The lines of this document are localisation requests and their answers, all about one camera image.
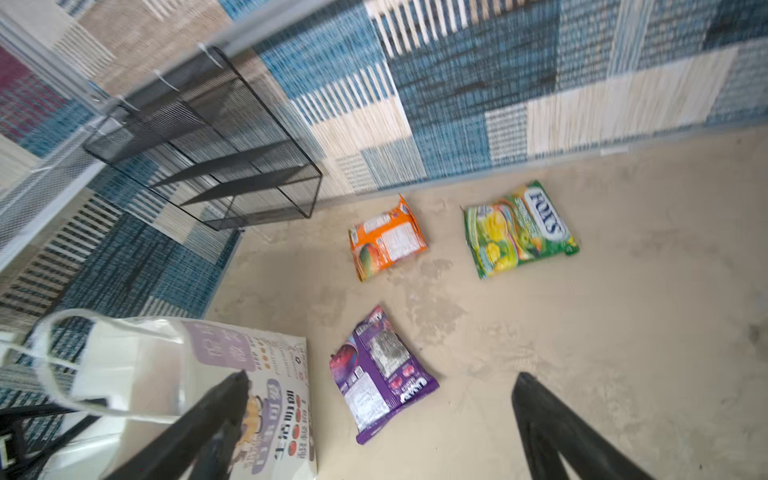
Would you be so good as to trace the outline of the orange snack bag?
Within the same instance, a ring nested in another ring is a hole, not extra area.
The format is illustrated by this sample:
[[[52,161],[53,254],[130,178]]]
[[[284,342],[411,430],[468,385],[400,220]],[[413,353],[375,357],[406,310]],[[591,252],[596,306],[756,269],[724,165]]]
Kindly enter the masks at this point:
[[[361,282],[428,248],[418,221],[403,196],[393,209],[349,229],[348,239]]]

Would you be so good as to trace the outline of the small green Fox's candy bag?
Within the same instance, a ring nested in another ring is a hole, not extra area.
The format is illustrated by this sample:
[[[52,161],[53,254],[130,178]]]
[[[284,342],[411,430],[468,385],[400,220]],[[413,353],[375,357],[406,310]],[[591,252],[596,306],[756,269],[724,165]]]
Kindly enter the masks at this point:
[[[488,204],[463,210],[466,243],[479,278],[486,279],[580,245],[538,180]]]

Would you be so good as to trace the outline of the purple snack bag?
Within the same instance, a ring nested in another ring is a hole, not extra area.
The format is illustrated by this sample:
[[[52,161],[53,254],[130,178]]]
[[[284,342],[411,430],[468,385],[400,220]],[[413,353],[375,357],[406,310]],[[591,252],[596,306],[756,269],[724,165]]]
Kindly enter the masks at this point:
[[[406,347],[381,306],[359,322],[331,355],[329,369],[355,420],[360,445],[440,387]]]

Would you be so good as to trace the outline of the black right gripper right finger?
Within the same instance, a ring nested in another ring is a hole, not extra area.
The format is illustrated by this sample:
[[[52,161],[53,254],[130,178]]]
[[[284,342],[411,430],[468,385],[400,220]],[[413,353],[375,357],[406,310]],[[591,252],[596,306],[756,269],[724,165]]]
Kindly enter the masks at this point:
[[[649,479],[651,476],[528,372],[517,376],[511,404],[533,479]]]

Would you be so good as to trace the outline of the white printed paper bag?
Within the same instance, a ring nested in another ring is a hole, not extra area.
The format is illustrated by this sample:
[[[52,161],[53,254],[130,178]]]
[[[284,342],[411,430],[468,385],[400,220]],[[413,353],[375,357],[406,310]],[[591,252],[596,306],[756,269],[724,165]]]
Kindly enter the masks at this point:
[[[50,314],[25,349],[32,374],[94,422],[43,465],[44,479],[103,479],[227,376],[246,376],[233,479],[313,479],[318,467],[303,337],[181,317]]]

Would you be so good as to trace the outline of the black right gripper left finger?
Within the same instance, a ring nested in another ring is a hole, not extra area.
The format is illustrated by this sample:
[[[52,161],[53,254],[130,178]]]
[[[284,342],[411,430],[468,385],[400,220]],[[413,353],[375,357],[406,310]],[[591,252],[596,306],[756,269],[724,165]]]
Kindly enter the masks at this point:
[[[211,388],[109,479],[227,479],[248,401],[244,371]]]

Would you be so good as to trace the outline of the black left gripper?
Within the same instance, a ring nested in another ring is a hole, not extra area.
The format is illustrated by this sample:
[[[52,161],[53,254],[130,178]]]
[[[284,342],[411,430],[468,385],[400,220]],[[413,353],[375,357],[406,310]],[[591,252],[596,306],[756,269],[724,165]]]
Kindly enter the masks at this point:
[[[100,419],[55,403],[1,410],[1,478],[37,479],[61,449]]]

